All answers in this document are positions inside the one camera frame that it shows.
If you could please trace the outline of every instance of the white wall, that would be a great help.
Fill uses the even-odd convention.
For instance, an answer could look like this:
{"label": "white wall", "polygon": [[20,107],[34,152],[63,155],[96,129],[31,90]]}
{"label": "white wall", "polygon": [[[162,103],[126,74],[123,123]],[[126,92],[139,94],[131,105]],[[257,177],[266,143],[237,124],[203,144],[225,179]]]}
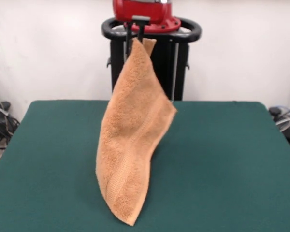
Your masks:
{"label": "white wall", "polygon": [[[0,99],[21,119],[36,99],[109,99],[111,0],[0,0]],[[290,0],[174,0],[203,37],[191,45],[185,100],[290,107]]]}

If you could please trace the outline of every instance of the black stand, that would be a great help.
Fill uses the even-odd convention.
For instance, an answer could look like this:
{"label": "black stand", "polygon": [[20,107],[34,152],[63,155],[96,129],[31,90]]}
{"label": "black stand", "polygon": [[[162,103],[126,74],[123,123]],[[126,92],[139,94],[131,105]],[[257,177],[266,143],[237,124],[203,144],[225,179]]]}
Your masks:
{"label": "black stand", "polygon": [[[190,32],[176,31],[164,34],[145,34],[145,38],[156,39],[157,43],[151,55],[154,70],[162,88],[170,100],[183,99],[186,67],[189,57],[189,43],[199,40],[201,27],[193,21],[180,19],[182,27]],[[106,20],[102,25],[103,35],[111,40],[111,57],[109,64],[112,66],[112,88],[116,84],[121,69],[125,62],[125,40],[127,33],[124,27],[114,18]]]}

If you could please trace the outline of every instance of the green tablecloth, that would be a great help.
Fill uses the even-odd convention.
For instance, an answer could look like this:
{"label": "green tablecloth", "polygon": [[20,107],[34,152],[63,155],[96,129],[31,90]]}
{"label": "green tablecloth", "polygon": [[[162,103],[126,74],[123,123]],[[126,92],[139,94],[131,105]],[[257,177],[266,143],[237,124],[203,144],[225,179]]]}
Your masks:
{"label": "green tablecloth", "polygon": [[95,177],[106,106],[30,106],[0,162],[0,232],[290,232],[290,147],[263,105],[176,102],[135,227]]}

